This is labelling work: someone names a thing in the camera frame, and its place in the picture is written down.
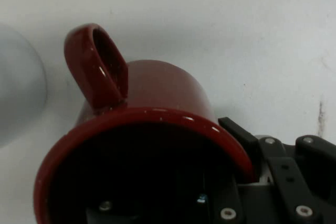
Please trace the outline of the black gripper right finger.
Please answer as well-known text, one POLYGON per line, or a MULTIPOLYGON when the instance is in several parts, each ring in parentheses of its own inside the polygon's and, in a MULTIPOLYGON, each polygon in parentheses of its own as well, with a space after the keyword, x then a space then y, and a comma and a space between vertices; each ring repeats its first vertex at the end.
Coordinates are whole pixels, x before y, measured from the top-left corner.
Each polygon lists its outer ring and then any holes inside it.
POLYGON ((239 184, 243 223, 335 223, 335 145, 315 135, 294 145, 253 136, 230 118, 219 124, 244 147, 259 180, 239 184))

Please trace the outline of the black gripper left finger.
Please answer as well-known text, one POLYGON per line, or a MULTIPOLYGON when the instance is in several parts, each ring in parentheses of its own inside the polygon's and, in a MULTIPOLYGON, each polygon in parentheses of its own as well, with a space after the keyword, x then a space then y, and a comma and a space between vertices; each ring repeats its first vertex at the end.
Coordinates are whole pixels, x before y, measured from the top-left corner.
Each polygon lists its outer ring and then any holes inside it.
POLYGON ((87 223, 243 223, 233 175, 182 178, 176 186, 119 197, 86 209, 87 223))

